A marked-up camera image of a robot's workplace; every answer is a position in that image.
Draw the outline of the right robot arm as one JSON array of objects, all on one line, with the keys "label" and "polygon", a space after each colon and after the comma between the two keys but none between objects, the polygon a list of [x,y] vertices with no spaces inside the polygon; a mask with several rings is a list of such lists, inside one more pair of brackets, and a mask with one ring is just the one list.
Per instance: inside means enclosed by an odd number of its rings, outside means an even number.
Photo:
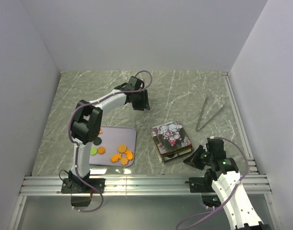
[{"label": "right robot arm", "polygon": [[241,174],[235,160],[226,156],[224,142],[227,140],[223,137],[209,137],[207,143],[199,146],[189,158],[197,169],[208,166],[203,178],[188,179],[186,183],[190,186],[190,192],[215,192],[215,203],[220,205],[202,213],[203,218],[187,228],[190,230],[224,210],[232,230],[269,230],[270,225],[264,223],[256,213],[244,189],[242,180],[246,174]]}]

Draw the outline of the metal tongs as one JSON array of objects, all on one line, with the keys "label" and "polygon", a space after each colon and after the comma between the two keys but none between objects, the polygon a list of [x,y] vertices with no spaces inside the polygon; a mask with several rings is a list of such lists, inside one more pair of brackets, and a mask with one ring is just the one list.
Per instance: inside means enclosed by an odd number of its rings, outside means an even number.
[{"label": "metal tongs", "polygon": [[215,105],[213,104],[207,111],[206,107],[208,105],[208,102],[210,100],[210,96],[206,96],[202,107],[200,109],[200,113],[197,119],[197,123],[195,126],[195,131],[199,132],[202,130],[205,126],[207,126],[210,122],[214,120],[216,116],[218,116],[223,109],[225,108],[226,102],[223,102],[223,104]]}]

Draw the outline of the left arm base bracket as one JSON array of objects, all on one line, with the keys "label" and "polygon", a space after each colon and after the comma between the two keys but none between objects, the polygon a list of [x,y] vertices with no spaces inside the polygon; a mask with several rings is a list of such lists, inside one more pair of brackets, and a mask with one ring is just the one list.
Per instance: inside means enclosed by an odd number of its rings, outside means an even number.
[{"label": "left arm base bracket", "polygon": [[[71,205],[75,210],[87,213],[96,211],[102,207],[104,202],[104,178],[90,178],[90,173],[87,173],[87,175],[80,180],[73,172],[67,172],[65,170],[61,170],[58,176],[62,181],[60,192],[62,194],[76,194],[70,199]],[[91,204],[94,194],[100,195],[100,204],[91,210],[81,209],[81,207],[88,207]]]}]

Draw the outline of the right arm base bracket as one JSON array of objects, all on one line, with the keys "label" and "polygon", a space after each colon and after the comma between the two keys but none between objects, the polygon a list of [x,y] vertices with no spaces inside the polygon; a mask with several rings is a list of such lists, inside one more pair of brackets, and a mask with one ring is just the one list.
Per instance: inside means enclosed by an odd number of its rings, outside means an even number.
[{"label": "right arm base bracket", "polygon": [[221,201],[215,191],[208,186],[202,177],[190,177],[184,182],[189,185],[190,193],[199,193],[201,195],[202,205],[205,208],[218,208]]}]

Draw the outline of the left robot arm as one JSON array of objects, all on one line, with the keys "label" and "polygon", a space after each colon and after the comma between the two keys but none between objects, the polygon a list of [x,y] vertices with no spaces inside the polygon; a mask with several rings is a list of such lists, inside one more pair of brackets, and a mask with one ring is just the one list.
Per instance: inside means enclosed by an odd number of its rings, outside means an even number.
[{"label": "left robot arm", "polygon": [[149,110],[148,85],[137,75],[115,87],[107,95],[93,101],[81,100],[71,115],[68,125],[68,137],[74,145],[73,164],[70,172],[76,176],[72,186],[78,192],[86,192],[90,181],[85,178],[90,173],[89,155],[93,141],[100,133],[102,117],[113,109],[131,104],[134,110]]}]

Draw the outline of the gold tin lid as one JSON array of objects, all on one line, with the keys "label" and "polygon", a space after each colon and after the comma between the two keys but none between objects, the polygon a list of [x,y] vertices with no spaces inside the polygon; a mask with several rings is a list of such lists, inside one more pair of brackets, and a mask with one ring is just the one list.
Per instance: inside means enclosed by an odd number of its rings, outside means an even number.
[{"label": "gold tin lid", "polygon": [[154,126],[150,128],[150,132],[160,156],[168,156],[192,148],[192,142],[180,120]]}]

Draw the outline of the gold cookie tin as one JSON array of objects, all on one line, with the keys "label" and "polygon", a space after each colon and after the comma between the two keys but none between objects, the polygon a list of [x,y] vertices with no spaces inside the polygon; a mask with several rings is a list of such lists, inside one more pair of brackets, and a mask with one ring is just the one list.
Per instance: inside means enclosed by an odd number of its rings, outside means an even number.
[{"label": "gold cookie tin", "polygon": [[169,163],[178,160],[193,152],[194,148],[190,141],[176,140],[174,145],[167,140],[156,143],[159,160],[163,163]]}]

